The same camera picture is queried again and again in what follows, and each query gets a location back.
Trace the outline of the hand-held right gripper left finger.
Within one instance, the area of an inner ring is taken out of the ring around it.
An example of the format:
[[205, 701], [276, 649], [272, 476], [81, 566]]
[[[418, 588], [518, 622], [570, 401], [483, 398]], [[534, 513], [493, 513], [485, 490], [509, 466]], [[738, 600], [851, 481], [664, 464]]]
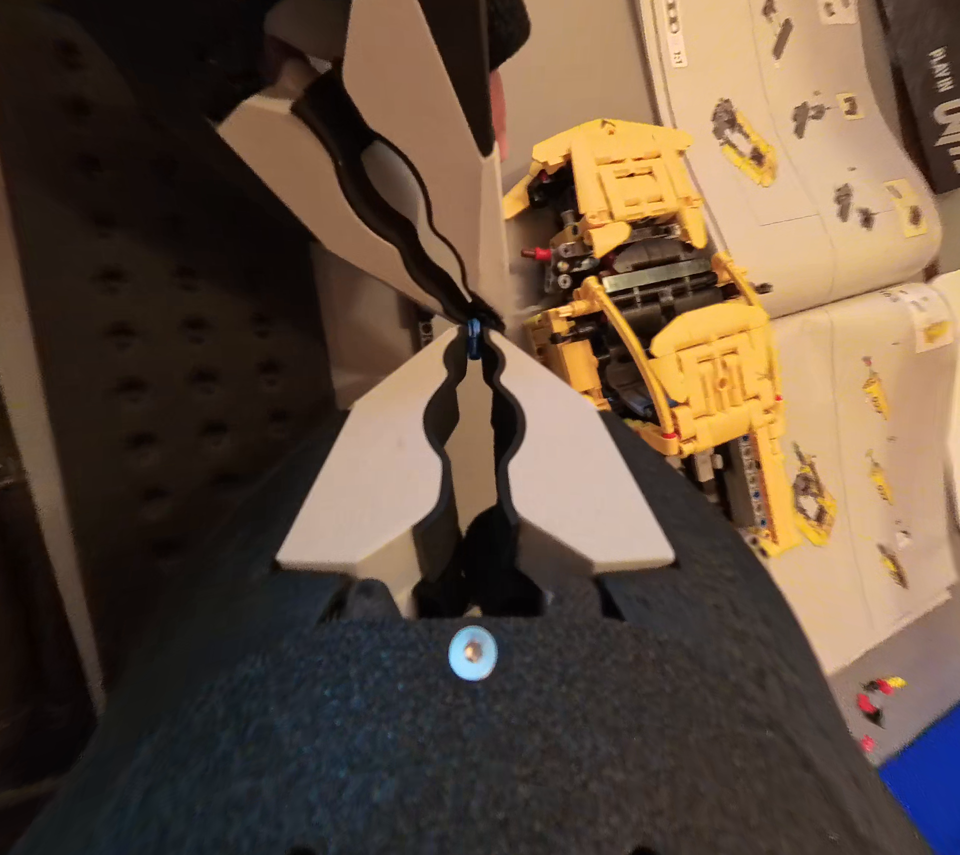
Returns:
[[275, 561], [384, 585], [403, 617], [437, 584], [461, 528], [447, 444], [460, 421], [468, 331], [449, 329], [358, 399]]

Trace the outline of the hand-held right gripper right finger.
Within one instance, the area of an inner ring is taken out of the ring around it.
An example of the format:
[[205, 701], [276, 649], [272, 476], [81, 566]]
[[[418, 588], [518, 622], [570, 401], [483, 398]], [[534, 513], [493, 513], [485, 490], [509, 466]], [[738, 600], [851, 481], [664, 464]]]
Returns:
[[496, 331], [480, 362], [496, 495], [480, 515], [480, 611], [621, 614], [607, 579], [676, 554], [608, 420]]

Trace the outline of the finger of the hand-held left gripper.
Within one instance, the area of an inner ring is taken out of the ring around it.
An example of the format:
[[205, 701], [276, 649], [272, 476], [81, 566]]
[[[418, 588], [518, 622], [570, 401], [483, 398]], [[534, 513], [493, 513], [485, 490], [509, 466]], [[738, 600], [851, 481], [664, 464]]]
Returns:
[[419, 0], [353, 0], [342, 78], [385, 145], [375, 154], [404, 184], [401, 212], [471, 318], [503, 331], [514, 294], [499, 145], [484, 154]]
[[368, 174], [363, 154], [375, 134], [346, 89], [258, 93], [217, 131], [325, 249], [451, 321], [476, 316], [474, 300]]

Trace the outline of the yellow toy brick car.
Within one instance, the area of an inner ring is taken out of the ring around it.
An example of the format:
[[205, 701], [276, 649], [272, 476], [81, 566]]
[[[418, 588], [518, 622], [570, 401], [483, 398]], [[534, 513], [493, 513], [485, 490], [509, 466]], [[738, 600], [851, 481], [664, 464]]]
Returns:
[[661, 456], [693, 468], [738, 452], [738, 526], [773, 559], [801, 538], [772, 319], [747, 271], [711, 249], [691, 144], [677, 129], [601, 118], [533, 148], [503, 199], [506, 222], [549, 225], [518, 253], [543, 288], [523, 332], [542, 365]]

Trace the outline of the instruction booklet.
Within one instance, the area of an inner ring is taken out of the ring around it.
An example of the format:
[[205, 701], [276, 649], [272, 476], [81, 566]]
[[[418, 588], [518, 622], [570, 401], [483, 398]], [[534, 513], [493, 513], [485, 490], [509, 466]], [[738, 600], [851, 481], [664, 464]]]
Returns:
[[635, 0], [655, 103], [691, 135], [717, 249], [755, 283], [798, 547], [772, 558], [834, 674], [947, 601], [954, 317], [933, 195], [878, 104], [872, 0]]

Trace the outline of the grey desk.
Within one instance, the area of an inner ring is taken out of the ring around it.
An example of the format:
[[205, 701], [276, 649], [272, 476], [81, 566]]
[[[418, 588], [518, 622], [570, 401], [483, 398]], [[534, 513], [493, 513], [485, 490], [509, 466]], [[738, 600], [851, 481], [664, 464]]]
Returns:
[[[386, 587], [284, 571], [277, 553], [354, 403], [466, 329], [324, 248], [218, 134], [262, 92], [346, 89], [354, 0], [268, 12], [258, 89], [161, 129], [310, 246], [332, 404], [157, 598], [96, 727], [13, 853], [930, 853], [867, 760], [781, 590], [715, 507], [606, 417], [676, 555], [606, 580], [621, 614], [483, 614], [496, 501], [479, 360], [446, 444], [461, 538], [403, 617]], [[637, 107], [630, 0], [524, 0], [497, 70], [509, 155]]]

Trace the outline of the person's left hand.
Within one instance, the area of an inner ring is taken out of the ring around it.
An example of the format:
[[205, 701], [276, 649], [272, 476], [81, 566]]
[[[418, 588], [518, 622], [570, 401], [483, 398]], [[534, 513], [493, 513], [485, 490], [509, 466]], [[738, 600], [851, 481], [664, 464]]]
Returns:
[[508, 115], [506, 95], [499, 69], [489, 74], [488, 94], [494, 140], [500, 161], [504, 162], [509, 155]]

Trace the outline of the dark perforated foam pad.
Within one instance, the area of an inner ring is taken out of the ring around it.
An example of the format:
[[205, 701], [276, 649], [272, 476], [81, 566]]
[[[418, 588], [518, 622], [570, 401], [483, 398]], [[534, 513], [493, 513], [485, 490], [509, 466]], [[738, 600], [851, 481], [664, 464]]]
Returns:
[[92, 691], [332, 404], [310, 245], [49, 0], [2, 0], [2, 393]]

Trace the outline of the blue plastic bin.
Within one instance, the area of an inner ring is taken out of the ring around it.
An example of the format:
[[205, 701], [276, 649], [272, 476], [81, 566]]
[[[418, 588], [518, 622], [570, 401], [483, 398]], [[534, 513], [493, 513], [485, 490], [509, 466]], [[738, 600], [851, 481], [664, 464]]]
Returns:
[[931, 849], [959, 853], [959, 708], [879, 768], [881, 778]]

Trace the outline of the toy car set box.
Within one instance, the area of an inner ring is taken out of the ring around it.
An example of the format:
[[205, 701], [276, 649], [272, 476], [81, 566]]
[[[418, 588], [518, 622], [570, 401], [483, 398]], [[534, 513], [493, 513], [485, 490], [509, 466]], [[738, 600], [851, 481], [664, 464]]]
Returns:
[[959, 0], [877, 0], [908, 143], [937, 195], [959, 188]]

